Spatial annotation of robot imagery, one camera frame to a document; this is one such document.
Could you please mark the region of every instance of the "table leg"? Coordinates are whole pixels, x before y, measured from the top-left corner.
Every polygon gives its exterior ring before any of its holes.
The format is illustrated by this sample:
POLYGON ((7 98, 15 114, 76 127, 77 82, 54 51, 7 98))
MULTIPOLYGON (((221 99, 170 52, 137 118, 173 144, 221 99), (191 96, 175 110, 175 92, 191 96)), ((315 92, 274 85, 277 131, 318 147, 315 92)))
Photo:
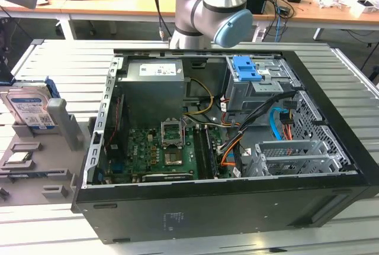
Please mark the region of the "table leg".
POLYGON ((324 32, 324 28, 318 28, 313 36, 313 40, 317 41, 320 39, 322 32, 324 32))
POLYGON ((109 22, 109 29, 110 29, 112 35, 117 34, 117 26, 116 26, 116 22, 115 21, 110 21, 109 22))
POLYGON ((67 20, 67 19, 60 19, 60 26, 63 31, 63 35, 65 36, 66 40, 75 40, 76 39, 76 33, 75 29, 73 27, 73 21, 67 20))
POLYGON ((252 42, 262 42, 265 37, 266 29, 269 26, 269 21, 258 21, 252 42))

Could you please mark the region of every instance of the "label on case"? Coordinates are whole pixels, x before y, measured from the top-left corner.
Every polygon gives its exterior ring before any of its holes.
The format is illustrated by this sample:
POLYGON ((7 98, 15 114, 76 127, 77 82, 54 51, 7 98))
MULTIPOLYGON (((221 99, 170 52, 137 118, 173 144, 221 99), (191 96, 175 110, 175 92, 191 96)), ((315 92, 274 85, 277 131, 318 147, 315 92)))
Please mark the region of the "label on case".
POLYGON ((176 76, 175 64, 142 64, 140 76, 176 76))
POLYGON ((241 172, 235 167, 233 168, 233 174, 237 177, 237 178, 240 178, 241 177, 241 172))

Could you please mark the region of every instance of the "hard drive label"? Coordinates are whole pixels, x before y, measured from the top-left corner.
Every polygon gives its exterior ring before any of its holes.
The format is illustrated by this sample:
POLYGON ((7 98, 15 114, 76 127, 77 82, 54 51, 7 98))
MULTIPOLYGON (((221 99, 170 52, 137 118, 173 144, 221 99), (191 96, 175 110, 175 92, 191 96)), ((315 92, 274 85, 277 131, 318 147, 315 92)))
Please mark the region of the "hard drive label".
POLYGON ((29 127, 45 130, 55 126, 46 111, 47 102, 41 98, 11 98, 10 101, 18 115, 29 127))

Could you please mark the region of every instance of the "orange cable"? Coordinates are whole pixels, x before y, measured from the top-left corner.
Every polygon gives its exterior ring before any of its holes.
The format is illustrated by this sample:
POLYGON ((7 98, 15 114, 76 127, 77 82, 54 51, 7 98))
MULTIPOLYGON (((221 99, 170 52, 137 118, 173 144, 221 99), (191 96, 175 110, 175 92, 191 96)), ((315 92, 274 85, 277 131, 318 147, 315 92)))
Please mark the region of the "orange cable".
POLYGON ((232 165, 235 166, 236 164, 233 162, 224 162, 227 158, 227 154, 232 150, 232 148, 242 139, 242 137, 238 138, 224 153, 223 159, 221 160, 221 166, 227 166, 227 165, 232 165))

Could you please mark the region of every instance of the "aluminum extrusion table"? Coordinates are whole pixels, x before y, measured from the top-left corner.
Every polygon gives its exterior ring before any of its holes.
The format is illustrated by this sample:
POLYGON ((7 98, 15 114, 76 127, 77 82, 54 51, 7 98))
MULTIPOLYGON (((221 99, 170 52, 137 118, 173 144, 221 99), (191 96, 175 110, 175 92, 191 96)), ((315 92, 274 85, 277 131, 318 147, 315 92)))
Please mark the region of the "aluminum extrusion table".
MULTIPOLYGON (((31 45, 13 70, 17 78, 49 75, 79 121, 97 115, 105 76, 116 48, 162 48, 152 41, 46 40, 31 45)), ((379 91, 338 50, 326 44, 242 43, 236 48, 294 50, 373 158, 379 162, 379 91)), ((0 154, 14 132, 0 104, 0 154)), ((69 254, 376 254, 379 250, 379 195, 359 201, 321 228, 182 240, 103 245, 70 205, 0 208, 0 253, 69 254)))

